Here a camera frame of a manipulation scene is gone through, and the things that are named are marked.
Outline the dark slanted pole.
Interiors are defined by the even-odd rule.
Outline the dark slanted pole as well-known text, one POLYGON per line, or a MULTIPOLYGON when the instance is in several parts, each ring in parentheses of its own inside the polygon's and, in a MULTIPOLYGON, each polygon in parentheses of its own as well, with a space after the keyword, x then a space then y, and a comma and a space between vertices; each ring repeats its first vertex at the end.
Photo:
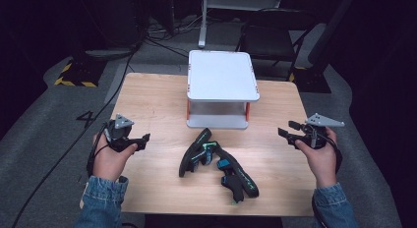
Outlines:
POLYGON ((341 23, 343 17, 348 11, 353 0, 342 0, 335 10, 333 16, 329 20, 327 27, 318 39, 317 43, 313 47, 308 56, 309 62, 314 68, 318 68, 320 65, 325 64, 327 61, 327 50, 330 46, 330 41, 334 37, 336 29, 341 23))

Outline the white metal stand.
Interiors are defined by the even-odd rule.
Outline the white metal stand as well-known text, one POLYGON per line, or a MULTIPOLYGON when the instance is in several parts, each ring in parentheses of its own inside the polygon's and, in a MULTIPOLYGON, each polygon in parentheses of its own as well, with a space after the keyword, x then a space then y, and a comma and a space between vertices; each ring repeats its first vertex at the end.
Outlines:
POLYGON ((258 11, 263 8, 278 8, 281 0, 203 0, 202 1, 202 22, 198 47, 206 46, 208 30, 209 9, 237 10, 237 11, 258 11))

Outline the black stand base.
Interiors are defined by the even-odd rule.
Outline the black stand base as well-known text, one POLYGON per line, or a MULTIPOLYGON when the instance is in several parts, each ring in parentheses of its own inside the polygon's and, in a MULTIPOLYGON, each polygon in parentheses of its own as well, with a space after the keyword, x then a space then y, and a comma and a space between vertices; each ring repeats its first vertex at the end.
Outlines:
POLYGON ((324 74, 313 68, 293 67, 289 81, 296 84, 300 92, 331 93, 324 74))

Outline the black blue tool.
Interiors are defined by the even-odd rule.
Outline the black blue tool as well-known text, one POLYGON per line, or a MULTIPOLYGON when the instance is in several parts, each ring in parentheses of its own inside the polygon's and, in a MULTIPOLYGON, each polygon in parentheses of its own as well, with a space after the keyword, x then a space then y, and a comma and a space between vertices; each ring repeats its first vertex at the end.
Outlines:
POLYGON ((220 184, 232 192, 235 203, 243 201, 245 195, 249 198, 257 198, 260 195, 255 181, 245 172, 233 155, 220 146, 214 150, 214 153, 219 157, 216 166, 224 173, 220 184))

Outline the person's right hand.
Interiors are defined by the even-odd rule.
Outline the person's right hand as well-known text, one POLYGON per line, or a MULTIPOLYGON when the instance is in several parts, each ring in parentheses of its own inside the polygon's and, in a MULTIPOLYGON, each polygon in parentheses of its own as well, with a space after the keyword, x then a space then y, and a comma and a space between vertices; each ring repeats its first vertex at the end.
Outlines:
POLYGON ((311 171, 316 178, 317 188, 326 188, 337 183, 336 154, 328 142, 320 149, 312 149, 304 142, 297 140, 295 145, 305 154, 311 171))

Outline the black equipment case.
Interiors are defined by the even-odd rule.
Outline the black equipment case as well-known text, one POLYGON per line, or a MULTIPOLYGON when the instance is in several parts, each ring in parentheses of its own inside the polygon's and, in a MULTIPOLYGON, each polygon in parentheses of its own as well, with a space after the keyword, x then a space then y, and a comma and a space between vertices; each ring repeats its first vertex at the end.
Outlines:
POLYGON ((107 49, 135 53, 149 25, 145 0, 80 0, 107 49))

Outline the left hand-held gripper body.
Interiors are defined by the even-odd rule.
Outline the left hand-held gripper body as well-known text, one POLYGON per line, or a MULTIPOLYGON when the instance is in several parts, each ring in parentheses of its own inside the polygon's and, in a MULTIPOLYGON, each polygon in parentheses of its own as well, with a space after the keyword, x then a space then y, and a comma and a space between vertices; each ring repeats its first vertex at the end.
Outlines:
POLYGON ((105 128, 104 135, 107 139, 109 146, 117 151, 122 152, 129 145, 136 144, 140 146, 142 144, 141 139, 130 139, 129 134, 132 130, 134 122, 121 114, 117 114, 116 117, 110 120, 105 128))

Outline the black folding chair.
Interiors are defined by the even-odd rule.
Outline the black folding chair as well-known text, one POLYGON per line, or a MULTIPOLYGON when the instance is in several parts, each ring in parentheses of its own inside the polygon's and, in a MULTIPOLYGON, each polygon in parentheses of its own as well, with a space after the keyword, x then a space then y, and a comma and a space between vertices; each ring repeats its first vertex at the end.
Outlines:
POLYGON ((290 62, 286 79, 293 77, 305 36, 318 24, 317 17, 305 10, 264 8, 249 16, 241 27, 236 52, 252 58, 290 62))

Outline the black yellow striped base plate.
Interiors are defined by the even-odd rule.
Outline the black yellow striped base plate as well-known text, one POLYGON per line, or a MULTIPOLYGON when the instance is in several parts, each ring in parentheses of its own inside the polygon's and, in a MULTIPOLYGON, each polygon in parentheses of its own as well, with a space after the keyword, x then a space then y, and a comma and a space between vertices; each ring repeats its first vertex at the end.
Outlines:
POLYGON ((71 59, 54 84, 56 86, 97 87, 106 65, 106 61, 78 62, 71 59))

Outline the person's left hand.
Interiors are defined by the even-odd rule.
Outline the person's left hand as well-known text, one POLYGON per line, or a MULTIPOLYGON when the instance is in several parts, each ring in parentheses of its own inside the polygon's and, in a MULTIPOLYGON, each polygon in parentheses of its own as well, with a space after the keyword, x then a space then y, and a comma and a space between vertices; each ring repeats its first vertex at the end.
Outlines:
POLYGON ((115 182, 121 176, 126 162, 135 153, 138 145, 133 143, 123 151, 117 152, 107 145, 105 135, 95 134, 94 141, 98 141, 94 153, 95 159, 92 175, 101 179, 115 182))

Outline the white two-tier shoe rack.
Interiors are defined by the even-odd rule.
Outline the white two-tier shoe rack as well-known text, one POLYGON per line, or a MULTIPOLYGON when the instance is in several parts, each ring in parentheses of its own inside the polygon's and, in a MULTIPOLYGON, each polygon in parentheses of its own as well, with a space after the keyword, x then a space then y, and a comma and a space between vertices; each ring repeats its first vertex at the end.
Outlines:
POLYGON ((245 130, 260 99, 249 54, 192 50, 187 83, 187 126, 245 130))

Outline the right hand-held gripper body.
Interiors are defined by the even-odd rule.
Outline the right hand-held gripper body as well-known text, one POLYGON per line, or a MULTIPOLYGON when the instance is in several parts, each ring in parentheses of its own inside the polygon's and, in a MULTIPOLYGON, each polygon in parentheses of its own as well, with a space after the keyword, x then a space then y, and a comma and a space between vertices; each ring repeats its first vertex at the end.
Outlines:
POLYGON ((301 141, 310 148, 319 149, 328 142, 327 127, 344 127, 343 121, 336 121, 319 113, 313 114, 305 120, 305 131, 301 141))

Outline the black green tool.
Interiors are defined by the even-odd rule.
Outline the black green tool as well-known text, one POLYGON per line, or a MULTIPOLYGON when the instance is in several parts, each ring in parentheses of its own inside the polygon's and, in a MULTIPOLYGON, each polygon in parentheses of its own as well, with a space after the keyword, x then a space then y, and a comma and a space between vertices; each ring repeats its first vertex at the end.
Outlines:
POLYGON ((204 128, 183 155, 179 166, 179 177, 183 178, 187 171, 195 172, 199 163, 209 165, 218 147, 217 142, 211 142, 211 130, 204 128))

